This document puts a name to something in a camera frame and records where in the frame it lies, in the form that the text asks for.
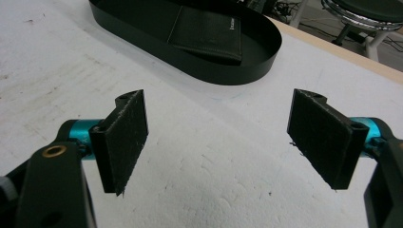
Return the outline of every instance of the white table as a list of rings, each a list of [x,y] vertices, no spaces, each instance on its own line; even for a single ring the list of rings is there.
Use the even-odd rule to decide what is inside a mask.
[[[99,227],[367,226],[375,162],[361,159],[349,190],[331,190],[289,144],[293,90],[403,138],[402,73],[278,24],[283,45],[265,77],[211,85],[105,31],[86,0],[3,0],[0,21],[0,175],[64,121],[105,118],[115,97],[144,89],[150,133],[125,196],[104,194],[84,161]]]

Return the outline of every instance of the black oval tray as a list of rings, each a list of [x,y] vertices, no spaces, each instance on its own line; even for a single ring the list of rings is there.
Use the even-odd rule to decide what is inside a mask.
[[[270,70],[281,46],[276,26],[263,15],[227,0],[89,0],[97,23],[171,66],[212,84],[243,85]],[[209,10],[241,20],[242,61],[239,66],[203,60],[167,44],[181,5]]]

